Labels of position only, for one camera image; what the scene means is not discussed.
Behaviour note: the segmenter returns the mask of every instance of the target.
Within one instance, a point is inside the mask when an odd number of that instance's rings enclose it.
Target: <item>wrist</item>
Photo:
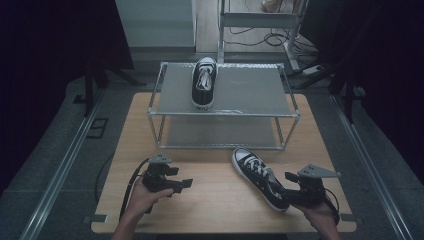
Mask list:
[[[131,211],[126,211],[124,215],[122,215],[120,222],[122,222],[122,224],[124,225],[135,228],[135,226],[137,226],[137,223],[140,221],[142,217],[143,217],[143,214],[136,215],[136,214],[132,214]]]
[[[324,240],[340,240],[342,239],[339,231],[337,230],[337,226],[332,222],[328,222],[327,224],[322,224],[317,226],[317,231],[321,235]]]

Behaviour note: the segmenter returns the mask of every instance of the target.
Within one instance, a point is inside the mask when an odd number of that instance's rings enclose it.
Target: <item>metal rail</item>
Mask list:
[[[396,206],[396,203],[394,202],[386,184],[378,173],[378,170],[375,167],[371,156],[368,154],[368,151],[364,146],[358,132],[356,131],[355,126],[351,124],[345,116],[342,103],[334,95],[331,95],[331,100],[338,109],[340,119],[342,120],[342,123],[355,146],[355,150],[360,156],[360,160],[364,166],[365,172],[367,173],[368,178],[370,179],[371,184],[373,185],[377,194],[377,197],[379,198],[384,210],[386,211],[387,217],[392,224],[398,239],[414,239],[404,221],[402,213]]]
[[[100,89],[96,94],[96,99],[91,113],[84,118],[81,123],[80,128],[78,129],[77,134],[72,140],[71,145],[68,148],[64,158],[62,159],[59,167],[51,178],[49,185],[47,186],[46,191],[41,197],[37,207],[35,208],[31,218],[29,219],[25,229],[22,231],[19,239],[37,239],[43,225],[50,214],[50,210],[53,207],[53,204],[56,201],[57,196],[59,195],[60,189],[63,186],[63,183],[68,176],[68,173],[74,163],[74,160],[80,150],[82,142],[87,135],[88,130],[90,129],[91,123],[96,116],[98,106],[103,99],[104,91]]]

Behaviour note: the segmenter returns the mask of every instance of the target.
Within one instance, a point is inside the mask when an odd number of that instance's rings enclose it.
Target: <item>forearm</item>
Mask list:
[[[112,240],[131,240],[134,237],[134,231],[140,219],[134,216],[123,215],[116,227]]]
[[[317,226],[319,235],[323,240],[341,240],[342,237],[337,230],[336,225],[333,222],[322,223],[320,226]]]

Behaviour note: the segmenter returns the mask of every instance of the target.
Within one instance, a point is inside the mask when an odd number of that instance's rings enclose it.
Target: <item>sneaker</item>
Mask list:
[[[275,211],[287,210],[289,203],[276,191],[283,186],[275,178],[274,172],[258,156],[245,148],[237,148],[233,152],[232,160],[237,172],[261,191]]]
[[[218,68],[210,57],[200,59],[193,69],[191,99],[196,110],[207,111],[213,105],[213,88]]]

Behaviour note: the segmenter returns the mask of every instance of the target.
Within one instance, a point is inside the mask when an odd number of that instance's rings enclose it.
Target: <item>handheld controller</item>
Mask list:
[[[168,188],[174,189],[174,193],[181,193],[183,188],[191,187],[193,179],[182,181],[167,180],[166,176],[175,176],[178,174],[178,168],[169,167],[172,160],[160,154],[148,160],[149,166],[143,176],[143,184],[151,192],[159,192]]]
[[[281,194],[283,200],[291,205],[298,205],[307,208],[313,208],[325,203],[331,209],[336,224],[340,221],[338,209],[327,198],[326,189],[322,182],[322,178],[335,178],[340,177],[340,173],[332,172],[327,169],[309,164],[304,167],[298,174],[286,172],[285,177],[291,182],[298,183],[299,190],[285,189],[280,185],[275,184],[278,192]]]

